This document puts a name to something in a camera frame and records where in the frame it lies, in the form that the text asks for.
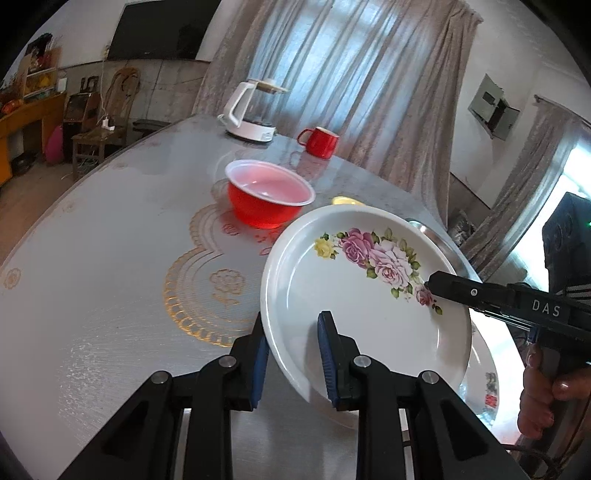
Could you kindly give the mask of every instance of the television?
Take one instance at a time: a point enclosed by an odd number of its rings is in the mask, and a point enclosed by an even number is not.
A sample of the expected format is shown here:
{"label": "television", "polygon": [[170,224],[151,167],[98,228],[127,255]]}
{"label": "television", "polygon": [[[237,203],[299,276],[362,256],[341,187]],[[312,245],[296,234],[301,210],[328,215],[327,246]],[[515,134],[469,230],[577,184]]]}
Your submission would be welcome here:
{"label": "television", "polygon": [[125,6],[108,60],[194,60],[220,0],[157,0]]}

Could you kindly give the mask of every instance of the screw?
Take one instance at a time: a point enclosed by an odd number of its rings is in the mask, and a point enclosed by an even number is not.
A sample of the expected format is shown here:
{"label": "screw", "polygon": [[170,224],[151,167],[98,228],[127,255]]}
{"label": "screw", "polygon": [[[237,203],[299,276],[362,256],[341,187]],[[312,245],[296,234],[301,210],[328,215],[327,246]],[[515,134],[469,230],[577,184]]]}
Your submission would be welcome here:
{"label": "screw", "polygon": [[232,355],[224,355],[217,362],[224,368],[230,368],[236,365],[236,359]]}
{"label": "screw", "polygon": [[427,370],[427,371],[423,372],[421,374],[421,378],[423,379],[423,381],[425,383],[428,383],[431,385],[439,382],[439,375],[437,375],[435,372],[433,372],[431,370]]}
{"label": "screw", "polygon": [[154,372],[152,374],[152,376],[150,377],[150,380],[152,381],[152,383],[155,383],[155,384],[165,383],[168,380],[168,372],[165,372],[164,370],[160,370],[159,372]]}
{"label": "screw", "polygon": [[365,355],[358,355],[353,358],[353,363],[361,368],[366,368],[371,365],[371,358]]}

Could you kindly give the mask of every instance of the kettle handle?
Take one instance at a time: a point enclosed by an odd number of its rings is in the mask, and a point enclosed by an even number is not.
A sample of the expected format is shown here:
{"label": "kettle handle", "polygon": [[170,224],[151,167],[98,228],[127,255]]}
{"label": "kettle handle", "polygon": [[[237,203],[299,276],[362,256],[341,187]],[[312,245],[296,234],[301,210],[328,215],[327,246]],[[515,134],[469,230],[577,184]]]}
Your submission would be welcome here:
{"label": "kettle handle", "polygon": [[246,113],[246,107],[248,106],[248,100],[246,102],[242,102],[242,105],[239,106],[240,100],[244,97],[245,93],[249,90],[254,90],[256,88],[256,84],[251,82],[241,82],[240,85],[234,90],[234,93],[228,100],[226,106],[223,109],[223,116],[225,119],[230,121],[230,123],[234,124],[234,126],[239,127],[242,123],[242,119],[244,118],[244,114]]}

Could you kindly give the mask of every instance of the red bowl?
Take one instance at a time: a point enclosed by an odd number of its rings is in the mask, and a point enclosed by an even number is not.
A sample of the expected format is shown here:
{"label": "red bowl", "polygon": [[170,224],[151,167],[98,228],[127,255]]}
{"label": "red bowl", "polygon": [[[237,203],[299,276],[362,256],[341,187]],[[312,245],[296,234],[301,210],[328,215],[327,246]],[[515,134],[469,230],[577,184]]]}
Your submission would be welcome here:
{"label": "red bowl", "polygon": [[226,175],[236,217],[256,228],[276,228],[316,198],[297,173],[272,163],[236,160],[226,167]]}

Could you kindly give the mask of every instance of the curtain rod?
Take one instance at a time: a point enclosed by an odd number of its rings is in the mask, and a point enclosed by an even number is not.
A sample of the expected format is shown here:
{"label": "curtain rod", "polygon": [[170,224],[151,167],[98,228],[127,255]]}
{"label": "curtain rod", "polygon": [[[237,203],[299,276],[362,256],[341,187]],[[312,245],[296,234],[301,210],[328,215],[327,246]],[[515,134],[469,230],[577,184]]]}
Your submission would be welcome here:
{"label": "curtain rod", "polygon": [[559,103],[557,103],[553,100],[550,100],[549,98],[542,97],[541,95],[534,95],[534,98],[535,98],[536,102],[543,100],[545,102],[551,103],[552,105],[556,105],[556,106],[559,106],[560,108],[565,109],[566,111],[572,113],[574,116],[578,117],[586,127],[591,128],[591,122],[589,122],[589,120],[580,116],[578,113],[573,112],[570,108],[566,108],[564,105],[560,105]]}

